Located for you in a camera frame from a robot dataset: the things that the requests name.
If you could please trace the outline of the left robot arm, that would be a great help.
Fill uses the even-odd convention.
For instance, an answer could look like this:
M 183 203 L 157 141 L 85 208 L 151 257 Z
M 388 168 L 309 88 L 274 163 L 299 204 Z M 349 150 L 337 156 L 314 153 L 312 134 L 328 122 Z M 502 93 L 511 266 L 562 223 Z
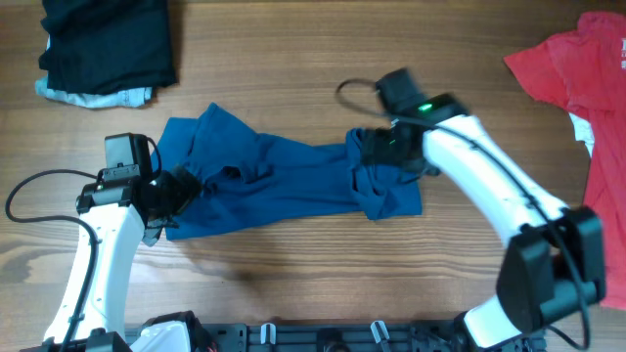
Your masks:
M 60 308 L 41 351 L 127 349 L 125 303 L 141 243 L 154 245 L 196 198 L 201 184 L 181 166 L 153 166 L 161 156 L 141 134 L 105 140 L 106 166 L 77 197 L 79 240 Z

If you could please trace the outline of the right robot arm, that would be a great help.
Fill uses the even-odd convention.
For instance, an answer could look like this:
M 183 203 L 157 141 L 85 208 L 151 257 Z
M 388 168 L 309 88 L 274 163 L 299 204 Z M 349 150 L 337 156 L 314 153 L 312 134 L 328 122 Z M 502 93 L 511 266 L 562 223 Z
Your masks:
M 365 164 L 418 176 L 447 175 L 474 203 L 505 249 L 494 295 L 456 318 L 455 351 L 494 351 L 552 331 L 570 346 L 591 342 L 589 308 L 606 296 L 603 226 L 587 206 L 545 191 L 450 93 L 429 97 L 406 68 L 369 82 L 390 121 L 366 133 Z

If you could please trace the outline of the blue polo shirt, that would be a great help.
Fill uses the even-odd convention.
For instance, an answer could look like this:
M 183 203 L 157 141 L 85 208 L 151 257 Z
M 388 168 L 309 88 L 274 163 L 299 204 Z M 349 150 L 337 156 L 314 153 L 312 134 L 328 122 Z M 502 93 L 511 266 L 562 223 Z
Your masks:
M 415 174 L 364 165 L 366 131 L 340 144 L 311 146 L 254 131 L 210 104 L 198 118 L 171 117 L 157 143 L 167 171 L 184 167 L 200 194 L 176 217 L 171 241 L 225 235 L 293 218 L 362 212 L 370 220 L 418 216 Z

